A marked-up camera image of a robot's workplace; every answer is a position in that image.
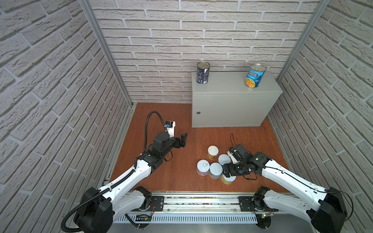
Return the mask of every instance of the can lid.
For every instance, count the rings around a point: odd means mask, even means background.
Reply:
[[[219,153],[219,149],[216,146],[209,146],[208,152],[212,156],[216,156]]]
[[[262,64],[251,64],[250,68],[253,70],[253,71],[256,71],[256,72],[264,72],[266,71],[267,67],[265,67],[264,65]]]
[[[223,172],[223,167],[219,163],[212,163],[210,165],[210,172],[215,176],[220,176]]]
[[[207,160],[200,160],[197,163],[197,168],[200,172],[207,172],[210,169],[210,163]]]
[[[210,68],[210,64],[208,62],[198,62],[197,67],[200,69],[208,69]]]
[[[226,177],[226,176],[224,176],[224,175],[223,175],[223,178],[224,178],[227,182],[233,182],[233,181],[236,179],[235,176]]]
[[[219,161],[219,163],[223,166],[224,164],[226,163],[230,163],[231,162],[231,158],[226,155],[226,154],[221,154],[219,155],[219,158],[217,159]]]

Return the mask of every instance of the wood tabletop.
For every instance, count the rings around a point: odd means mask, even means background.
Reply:
[[[118,156],[111,180],[121,175],[134,164],[134,158],[139,156],[144,147],[144,125],[149,112],[158,111],[163,120],[176,122],[175,137],[188,133],[186,147],[172,149],[173,158],[154,171],[150,176],[139,182],[150,191],[205,191],[205,192],[256,192],[261,186],[269,187],[276,192],[288,192],[279,184],[258,176],[257,180],[245,180],[238,176],[231,185],[224,184],[221,179],[213,179],[209,175],[197,174],[197,162],[207,158],[207,149],[215,145],[219,154],[226,154],[232,146],[229,136],[234,135],[236,144],[242,144],[248,151],[255,154],[261,151],[287,168],[274,132],[267,118],[260,127],[218,127],[192,128],[191,104],[138,103],[129,126],[122,149]],[[164,130],[161,121],[153,114],[148,123],[148,145],[153,142],[157,133]]]

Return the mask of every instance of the metal corner post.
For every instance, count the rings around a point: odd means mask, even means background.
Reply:
[[[120,89],[122,90],[124,98],[125,98],[126,102],[128,103],[128,105],[130,106],[130,108],[132,108],[133,102],[131,100],[131,97],[128,94],[126,86],[124,85],[122,77],[119,73],[119,69],[118,69],[118,67],[115,63],[115,60],[114,60],[113,55],[110,51],[110,48],[107,45],[107,42],[105,40],[105,36],[104,36],[104,34],[101,30],[101,27],[98,23],[97,18],[95,16],[94,12],[93,12],[92,6],[89,3],[89,0],[80,0],[80,3],[82,5],[82,8],[83,8],[83,11],[84,11],[85,15],[87,16],[88,22],[91,24],[92,30],[93,30],[94,34],[96,35],[97,41],[99,42],[99,44],[102,48],[102,51],[103,51],[103,53],[104,53],[104,55],[107,59],[107,63],[109,64],[110,68],[112,69],[114,77],[117,80]]]
[[[317,4],[315,11],[313,12],[310,20],[308,21],[308,24],[306,25],[303,33],[299,36],[298,41],[294,45],[293,50],[288,56],[288,59],[286,59],[284,66],[282,67],[279,75],[277,76],[276,78],[277,83],[281,83],[286,72],[292,65],[293,61],[298,56],[299,52],[302,50],[305,42],[307,41],[308,37],[312,33],[313,29],[315,28],[317,22],[319,21],[320,17],[324,13],[326,7],[329,5],[330,1],[331,0],[320,0],[319,3]]]

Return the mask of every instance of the gray metal cabinet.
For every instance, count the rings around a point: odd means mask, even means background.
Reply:
[[[265,72],[259,86],[248,88],[247,72],[210,72],[207,84],[196,82],[192,72],[192,127],[260,126],[281,88],[270,72]]]

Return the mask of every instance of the can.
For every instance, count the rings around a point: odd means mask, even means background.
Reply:
[[[206,84],[209,79],[210,64],[208,62],[197,63],[197,83]]]
[[[223,167],[219,163],[212,163],[210,165],[209,175],[213,179],[217,179],[223,173]]]
[[[201,176],[208,174],[210,169],[210,163],[207,160],[200,160],[197,163],[197,173]]]
[[[208,151],[207,157],[211,160],[214,160],[217,154],[219,153],[219,149],[216,146],[209,146],[207,151]]]
[[[219,158],[217,160],[219,161],[220,165],[222,165],[222,166],[226,163],[231,162],[231,158],[226,154],[219,155]]]
[[[266,69],[267,67],[262,64],[251,64],[249,72],[247,73],[245,85],[250,88],[257,88]]]
[[[231,177],[226,177],[224,174],[220,176],[220,179],[222,179],[222,182],[226,185],[232,184],[233,181],[235,181],[236,177],[231,176]]]

